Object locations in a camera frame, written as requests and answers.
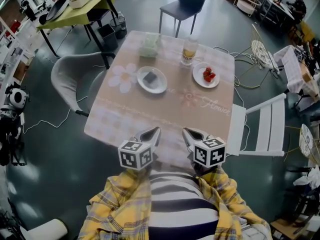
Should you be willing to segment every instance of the black chair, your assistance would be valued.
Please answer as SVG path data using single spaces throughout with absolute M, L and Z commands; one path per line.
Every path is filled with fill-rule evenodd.
M 101 20 L 107 15 L 108 12 L 109 12 L 108 9 L 93 9 L 88 12 L 87 16 L 90 22 L 92 23 L 97 22 L 99 27 L 102 28 L 103 25 Z
M 206 0 L 177 0 L 175 2 L 169 3 L 165 6 L 160 7 L 160 24 L 159 24 L 159 33 L 161 33 L 162 25 L 162 15 L 163 13 L 168 14 L 174 17 L 174 24 L 178 19 L 178 28 L 175 33 L 175 37 L 178 37 L 181 21 L 184 21 L 192 16 L 193 23 L 191 27 L 191 33 L 194 30 L 197 14 L 201 12 L 202 7 L 204 6 Z

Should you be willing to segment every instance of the chair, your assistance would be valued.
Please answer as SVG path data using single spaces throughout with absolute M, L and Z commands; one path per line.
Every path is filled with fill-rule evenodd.
M 84 112 L 77 103 L 77 85 L 78 82 L 87 73 L 98 74 L 102 67 L 109 69 L 108 57 L 113 59 L 116 57 L 114 53 L 96 52 L 92 54 L 83 55 L 66 55 L 60 58 L 53 66 L 51 72 L 51 82 L 56 91 L 60 94 L 63 100 L 69 105 L 72 111 L 79 115 L 88 117 L 89 113 Z M 89 110 L 92 107 L 93 101 L 97 96 L 101 85 L 103 73 L 100 72 L 95 80 L 92 82 L 88 94 Z
M 260 7 L 262 5 L 261 2 L 258 0 L 251 1 L 251 0 L 234 0 L 234 6 L 237 6 L 241 11 L 248 14 L 249 17 L 255 12 L 256 7 Z
M 226 153 L 234 156 L 283 157 L 285 98 L 286 95 L 282 93 L 249 109 L 233 104 Z M 255 151 L 240 150 L 246 116 L 255 111 L 260 111 Z
M 97 22 L 99 27 L 102 28 L 103 25 L 101 20 L 107 15 L 108 12 L 109 12 L 108 9 L 94 9 L 94 10 L 90 10 L 87 13 L 87 16 L 91 23 Z M 114 13 L 112 11 L 111 11 L 111 15 L 112 15 L 112 18 L 115 19 Z
M 159 33 L 161 33 L 162 15 L 163 13 L 165 13 L 174 17 L 174 24 L 176 24 L 176 20 L 179 21 L 178 27 L 175 33 L 176 38 L 178 37 L 181 21 L 184 21 L 194 16 L 192 27 L 191 27 L 191 33 L 190 33 L 192 34 L 194 30 L 197 14 L 201 12 L 205 1 L 206 0 L 177 0 L 165 6 L 160 7 L 161 12 L 160 12 Z
M 247 72 L 249 72 L 251 69 L 253 69 L 256 65 L 269 69 L 266 72 L 266 74 L 265 74 L 264 78 L 262 79 L 262 81 L 260 82 L 260 84 L 252 87 L 252 88 L 258 88 L 262 85 L 262 83 L 266 79 L 269 72 L 271 72 L 273 70 L 273 72 L 275 72 L 277 75 L 279 75 L 280 70 L 279 70 L 277 63 L 274 60 L 274 57 L 266 49 L 266 46 L 264 45 L 264 42 L 263 42 L 263 40 L 262 40 L 260 34 L 258 33 L 258 30 L 256 29 L 254 24 L 252 24 L 250 46 L 247 49 L 245 49 L 244 51 L 242 51 L 241 53 L 239 53 L 238 55 L 236 55 L 235 58 L 240 55 L 244 55 L 244 53 L 249 49 L 251 49 L 252 53 L 253 53 L 253 55 L 251 56 L 252 63 L 248 62 L 248 61 L 247 62 L 249 64 L 251 64 L 252 66 L 247 71 L 245 71 L 242 75 L 238 76 L 238 79 L 241 78 L 243 75 L 245 75 Z
M 56 218 L 29 231 L 20 226 L 20 230 L 25 240 L 58 240 L 68 233 L 66 225 Z

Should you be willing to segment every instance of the concrete floor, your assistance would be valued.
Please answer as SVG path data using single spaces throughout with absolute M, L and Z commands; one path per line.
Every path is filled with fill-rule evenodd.
M 126 17 L 128 31 L 158 32 L 159 7 L 173 1 L 175 0 L 115 0 L 115 8 Z M 103 23 L 108 23 L 110 19 L 111 16 L 107 15 Z M 192 20 L 190 18 L 181 23 L 179 38 L 184 39 L 189 35 Z M 199 36 L 200 44 L 241 52 L 250 45 L 251 24 L 254 22 L 253 17 L 249 18 L 227 0 L 206 0 L 202 12 L 197 16 L 194 33 Z M 93 27 L 95 30 L 98 28 L 96 23 Z M 289 44 L 285 35 L 279 36 L 274 30 L 265 27 L 257 28 L 271 53 Z M 51 32 L 49 39 L 55 49 L 69 29 L 65 27 Z M 165 14 L 162 34 L 174 34 L 174 19 Z M 57 53 L 89 54 L 97 51 L 94 41 L 89 42 L 83 26 L 78 25 L 66 37 Z M 23 81 L 23 86 L 31 93 L 31 102 L 25 109 L 25 128 L 39 120 L 58 125 L 69 109 L 51 84 L 53 64 L 47 58 L 54 62 L 57 60 L 44 44 Z M 247 68 L 248 64 L 237 61 L 236 75 L 239 76 Z M 265 70 L 256 68 L 243 77 L 241 82 L 255 85 L 264 74 Z M 79 99 L 86 96 L 94 77 L 86 77 L 81 82 Z M 286 89 L 286 77 L 284 72 L 280 79 L 269 74 L 260 88 L 237 89 L 245 107 L 250 108 L 282 93 Z M 242 106 L 236 93 L 234 103 Z M 86 107 L 85 100 L 80 106 Z M 259 113 L 248 119 L 251 128 L 248 150 L 255 148 L 258 120 Z M 299 127 L 301 122 L 293 110 L 286 109 L 286 125 Z M 85 135 L 85 123 L 85 117 L 71 112 L 59 129 L 41 123 L 23 136 L 27 166 L 8 166 L 7 178 L 11 186 L 10 198 L 27 229 L 59 218 L 69 228 L 66 239 L 73 239 L 83 224 L 89 199 L 104 188 L 107 177 L 122 171 L 115 148 Z M 285 151 L 288 150 L 289 134 L 291 147 L 298 145 L 298 132 L 286 130 L 283 146 Z M 271 222 L 281 210 L 285 188 L 292 185 L 297 177 L 286 172 L 286 168 L 306 163 L 307 160 L 299 152 L 292 152 L 285 162 L 283 157 L 229 157 L 223 167 L 237 181 L 238 192 L 253 211 Z

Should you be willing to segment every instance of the white container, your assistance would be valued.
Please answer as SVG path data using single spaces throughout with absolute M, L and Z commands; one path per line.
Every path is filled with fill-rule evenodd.
M 69 5 L 72 9 L 78 9 L 85 6 L 89 0 L 70 0 Z
M 198 39 L 192 34 L 184 41 L 181 63 L 190 66 L 198 49 Z

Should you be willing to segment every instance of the tablecloth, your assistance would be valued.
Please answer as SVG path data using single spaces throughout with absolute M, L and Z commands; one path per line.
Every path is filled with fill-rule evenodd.
M 286 46 L 276 52 L 273 57 L 276 62 L 282 61 L 288 80 L 287 88 L 291 93 L 297 94 L 300 90 L 303 90 L 304 94 L 309 94 L 317 100 L 319 99 L 318 85 L 313 79 L 308 82 L 304 81 L 301 65 L 292 45 Z
M 73 26 L 77 24 L 87 25 L 89 24 L 87 13 L 91 9 L 111 9 L 107 3 L 107 0 L 90 0 L 85 6 L 78 9 L 72 9 L 69 5 L 65 11 L 55 20 L 46 22 L 44 25 L 39 25 L 38 30 L 43 29 L 56 29 L 67 26 Z
M 192 67 L 181 64 L 184 40 L 161 36 L 157 58 L 139 56 L 144 32 L 126 37 L 96 96 L 84 132 L 118 147 L 137 132 L 161 128 L 155 153 L 163 163 L 190 168 L 182 129 L 197 128 L 227 142 L 234 95 L 235 59 L 199 45 L 193 64 L 207 62 L 220 73 L 217 87 L 206 89 L 192 78 Z M 166 76 L 168 88 L 151 94 L 137 83 L 136 72 L 155 67 Z

